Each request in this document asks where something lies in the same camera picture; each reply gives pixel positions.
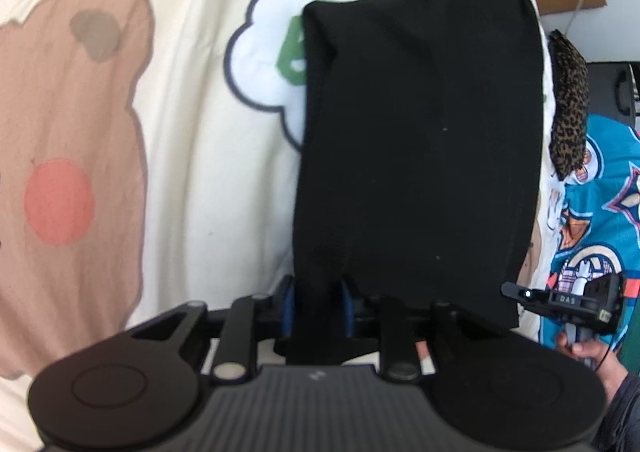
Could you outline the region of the person's right hand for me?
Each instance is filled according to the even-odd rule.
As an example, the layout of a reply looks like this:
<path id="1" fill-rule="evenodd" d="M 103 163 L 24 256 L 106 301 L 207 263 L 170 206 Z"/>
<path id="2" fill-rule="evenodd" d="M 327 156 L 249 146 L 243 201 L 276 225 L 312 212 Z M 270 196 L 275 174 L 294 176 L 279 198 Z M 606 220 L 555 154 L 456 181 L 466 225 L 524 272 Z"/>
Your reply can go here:
<path id="1" fill-rule="evenodd" d="M 591 339 L 571 344 L 567 334 L 561 332 L 555 337 L 555 349 L 575 360 L 593 360 L 593 363 L 597 365 L 594 372 L 600 378 L 608 402 L 613 400 L 628 376 L 627 369 L 617 359 L 616 354 L 612 354 L 608 346 L 600 340 Z"/>

